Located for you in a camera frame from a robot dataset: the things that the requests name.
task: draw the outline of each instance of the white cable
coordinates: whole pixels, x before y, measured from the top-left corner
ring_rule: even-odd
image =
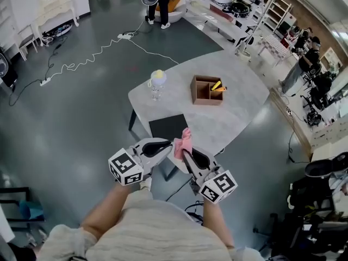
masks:
[[[141,25],[137,28],[137,30],[135,30],[134,32],[128,33],[128,34],[131,34],[132,37],[133,37],[133,36],[134,36],[134,33],[137,32],[137,31],[140,29],[140,27],[142,26],[143,23],[144,23],[144,21],[143,21],[143,22],[141,23]],[[69,66],[66,65],[66,64],[64,64],[64,65],[61,67],[61,71],[60,71],[60,72],[57,72],[57,73],[55,73],[55,74],[53,74],[51,77],[49,77],[49,79],[52,79],[52,77],[54,77],[55,75],[63,74],[63,68],[64,68],[64,67],[66,67],[66,70],[67,70],[67,71],[73,71],[73,72],[74,72],[75,70],[77,70],[78,67],[80,67],[80,65],[86,65],[88,62],[94,63],[94,61],[96,60],[95,55],[102,54],[102,53],[103,53],[103,48],[110,47],[110,46],[113,44],[113,42],[119,42],[120,40],[122,40],[122,39],[118,39],[117,41],[114,41],[114,40],[112,39],[111,42],[110,42],[110,44],[109,44],[108,46],[102,46],[102,47],[101,47],[102,50],[101,50],[100,52],[92,54],[93,60],[86,59],[86,62],[85,62],[85,63],[80,63],[80,64],[77,65],[77,67],[75,67],[75,64],[70,64]],[[161,54],[158,54],[158,53],[148,52],[148,51],[146,51],[145,49],[143,49],[141,46],[137,45],[134,41],[131,41],[131,40],[129,40],[129,41],[132,42],[133,44],[135,44],[136,46],[138,46],[139,48],[141,48],[141,49],[142,49],[143,51],[145,51],[147,54],[162,56],[162,57],[164,57],[164,58],[168,58],[168,59],[172,60],[172,61],[173,61],[175,64],[177,64],[177,65],[179,64],[178,62],[174,61],[172,58],[170,58],[170,57],[168,57],[168,56],[164,56],[164,55],[161,55]]]
[[[162,57],[164,57],[164,58],[168,58],[168,59],[172,60],[174,63],[176,63],[176,64],[179,65],[178,62],[174,61],[174,60],[173,60],[172,58],[170,58],[169,56],[164,56],[164,55],[161,55],[161,54],[158,54],[158,53],[148,52],[148,51],[146,51],[145,49],[143,49],[141,46],[137,45],[134,41],[131,41],[131,40],[128,40],[128,41],[132,42],[133,44],[135,44],[136,46],[138,46],[139,48],[141,48],[143,51],[145,51],[145,52],[148,53],[148,54],[159,55],[159,56],[162,56]]]

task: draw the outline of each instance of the white marker cube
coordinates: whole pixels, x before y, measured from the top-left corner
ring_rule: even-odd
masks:
[[[206,181],[201,186],[199,193],[216,204],[230,195],[237,186],[235,179],[227,170]]]
[[[142,181],[144,177],[143,168],[136,163],[127,151],[122,148],[109,158],[110,172],[121,185],[129,185]]]

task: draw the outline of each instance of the wooden box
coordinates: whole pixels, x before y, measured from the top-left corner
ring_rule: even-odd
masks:
[[[211,91],[212,87],[221,81],[219,77],[194,76],[191,82],[192,103],[199,105],[220,105],[222,103],[222,93]]]

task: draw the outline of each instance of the orange object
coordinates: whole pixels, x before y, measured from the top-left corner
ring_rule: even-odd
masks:
[[[172,13],[175,11],[176,5],[180,2],[180,0],[170,0],[168,3],[168,12]]]
[[[220,87],[214,90],[214,92],[224,92],[227,90],[227,87]]]

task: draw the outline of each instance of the light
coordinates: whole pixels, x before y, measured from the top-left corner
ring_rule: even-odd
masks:
[[[341,38],[344,39],[344,40],[348,40],[348,34],[347,33],[344,33],[344,32],[341,32],[339,33],[341,35]]]

